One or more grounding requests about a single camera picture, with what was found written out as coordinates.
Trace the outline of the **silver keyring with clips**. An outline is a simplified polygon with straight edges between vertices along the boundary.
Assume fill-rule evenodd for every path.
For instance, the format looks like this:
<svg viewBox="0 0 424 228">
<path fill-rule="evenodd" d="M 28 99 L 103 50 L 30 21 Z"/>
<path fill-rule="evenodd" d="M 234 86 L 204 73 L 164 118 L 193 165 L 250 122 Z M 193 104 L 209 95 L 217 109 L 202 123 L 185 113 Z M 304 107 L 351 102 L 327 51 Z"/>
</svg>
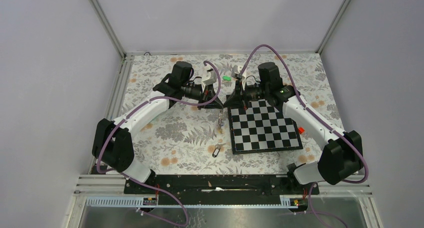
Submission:
<svg viewBox="0 0 424 228">
<path fill-rule="evenodd" d="M 216 129 L 219 134 L 223 134 L 223 127 L 224 127 L 223 116 L 224 116 L 224 110 L 220 109 L 218 113 L 218 119 L 217 119 L 217 125 L 216 125 Z"/>
</svg>

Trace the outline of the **key with black tag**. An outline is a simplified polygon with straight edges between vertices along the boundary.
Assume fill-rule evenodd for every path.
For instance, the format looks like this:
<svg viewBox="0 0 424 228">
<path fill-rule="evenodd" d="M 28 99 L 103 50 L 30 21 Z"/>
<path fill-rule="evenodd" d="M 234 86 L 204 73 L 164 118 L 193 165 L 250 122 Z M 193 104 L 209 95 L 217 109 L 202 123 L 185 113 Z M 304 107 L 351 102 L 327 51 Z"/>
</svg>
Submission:
<svg viewBox="0 0 424 228">
<path fill-rule="evenodd" d="M 216 144 L 214 147 L 214 151 L 212 152 L 212 157 L 216 158 L 220 153 L 224 152 L 227 147 L 226 143 Z"/>
</svg>

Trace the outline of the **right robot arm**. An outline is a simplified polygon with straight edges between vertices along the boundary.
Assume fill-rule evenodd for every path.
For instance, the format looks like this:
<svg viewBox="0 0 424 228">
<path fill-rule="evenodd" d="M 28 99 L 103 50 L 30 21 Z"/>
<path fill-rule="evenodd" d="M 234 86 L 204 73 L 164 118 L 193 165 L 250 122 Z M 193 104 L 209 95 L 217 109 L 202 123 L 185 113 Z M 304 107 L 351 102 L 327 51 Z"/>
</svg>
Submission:
<svg viewBox="0 0 424 228">
<path fill-rule="evenodd" d="M 259 83 L 247 85 L 246 66 L 236 66 L 231 75 L 236 79 L 233 92 L 225 101 L 228 108 L 246 109 L 252 101 L 266 100 L 285 118 L 304 128 L 321 149 L 319 161 L 295 166 L 287 179 L 291 193 L 301 193 L 309 183 L 325 181 L 335 185 L 367 169 L 363 157 L 362 138 L 356 131 L 346 132 L 332 125 L 306 102 L 294 83 L 285 85 L 279 68 L 273 62 L 258 66 Z"/>
</svg>

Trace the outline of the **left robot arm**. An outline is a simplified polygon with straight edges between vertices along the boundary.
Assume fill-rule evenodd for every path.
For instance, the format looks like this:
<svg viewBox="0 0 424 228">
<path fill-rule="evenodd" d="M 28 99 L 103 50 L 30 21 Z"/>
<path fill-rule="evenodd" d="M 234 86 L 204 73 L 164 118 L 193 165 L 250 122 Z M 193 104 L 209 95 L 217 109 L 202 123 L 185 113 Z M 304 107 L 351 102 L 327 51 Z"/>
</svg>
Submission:
<svg viewBox="0 0 424 228">
<path fill-rule="evenodd" d="M 201 83 L 193 80 L 194 68 L 184 61 L 177 61 L 172 71 L 156 84 L 150 94 L 137 106 L 123 115 L 98 122 L 94 135 L 92 155 L 97 159 L 99 173 L 103 162 L 111 169 L 132 178 L 142 193 L 150 193 L 155 188 L 154 171 L 135 157 L 133 139 L 138 132 L 161 113 L 176 103 L 195 106 L 200 109 L 223 109 L 218 95 L 221 79 L 217 68 L 204 61 L 205 75 Z"/>
</svg>

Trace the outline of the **black white chessboard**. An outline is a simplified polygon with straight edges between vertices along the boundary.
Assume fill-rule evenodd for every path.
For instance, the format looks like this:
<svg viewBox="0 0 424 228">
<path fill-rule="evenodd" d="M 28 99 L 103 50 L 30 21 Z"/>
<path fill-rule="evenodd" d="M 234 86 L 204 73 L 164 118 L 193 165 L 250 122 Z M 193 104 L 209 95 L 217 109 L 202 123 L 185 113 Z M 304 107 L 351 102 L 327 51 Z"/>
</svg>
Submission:
<svg viewBox="0 0 424 228">
<path fill-rule="evenodd" d="M 233 154 L 303 149 L 297 124 L 265 100 L 245 109 L 228 108 Z"/>
</svg>

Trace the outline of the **floral patterned table mat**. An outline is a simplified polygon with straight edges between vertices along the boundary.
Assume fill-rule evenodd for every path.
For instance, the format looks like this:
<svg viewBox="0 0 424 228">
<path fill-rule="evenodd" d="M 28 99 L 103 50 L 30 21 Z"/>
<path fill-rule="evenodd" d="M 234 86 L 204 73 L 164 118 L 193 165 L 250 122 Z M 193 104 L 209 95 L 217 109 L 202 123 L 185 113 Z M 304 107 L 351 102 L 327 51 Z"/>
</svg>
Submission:
<svg viewBox="0 0 424 228">
<path fill-rule="evenodd" d="M 247 64 L 247 83 L 259 79 L 258 66 L 273 62 L 284 84 L 294 83 L 304 102 L 332 128 L 344 128 L 327 75 L 318 54 L 162 55 L 136 56 L 125 91 L 122 110 L 146 101 L 153 87 L 171 73 L 178 61 L 190 63 L 194 79 L 206 74 L 204 61 L 214 64 L 221 76 Z M 289 164 L 316 164 L 322 150 L 312 130 L 298 119 L 289 119 L 266 101 L 247 110 L 198 109 L 185 99 L 152 121 L 133 130 L 136 161 L 163 174 L 286 174 Z"/>
</svg>

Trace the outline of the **red key tag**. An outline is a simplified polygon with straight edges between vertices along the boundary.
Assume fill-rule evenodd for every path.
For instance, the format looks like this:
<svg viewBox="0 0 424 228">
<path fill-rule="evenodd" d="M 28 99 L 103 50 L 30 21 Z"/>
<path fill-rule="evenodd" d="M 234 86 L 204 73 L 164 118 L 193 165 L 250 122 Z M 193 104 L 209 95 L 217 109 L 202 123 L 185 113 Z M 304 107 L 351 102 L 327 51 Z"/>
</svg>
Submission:
<svg viewBox="0 0 424 228">
<path fill-rule="evenodd" d="M 299 127 L 298 131 L 299 131 L 299 134 L 303 134 L 305 130 L 302 127 Z"/>
</svg>

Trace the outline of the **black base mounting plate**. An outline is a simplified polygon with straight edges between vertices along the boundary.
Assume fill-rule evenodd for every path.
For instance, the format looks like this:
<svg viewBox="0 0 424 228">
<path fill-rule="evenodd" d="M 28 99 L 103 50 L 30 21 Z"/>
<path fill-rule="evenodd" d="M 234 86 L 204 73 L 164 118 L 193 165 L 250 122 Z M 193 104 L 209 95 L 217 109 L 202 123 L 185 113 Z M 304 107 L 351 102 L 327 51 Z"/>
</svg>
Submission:
<svg viewBox="0 0 424 228">
<path fill-rule="evenodd" d="M 257 199 L 258 197 L 293 196 L 306 199 L 309 184 L 298 185 L 286 175 L 156 175 L 147 184 L 168 191 L 169 196 L 127 180 L 124 194 L 168 196 L 183 199 Z"/>
</svg>

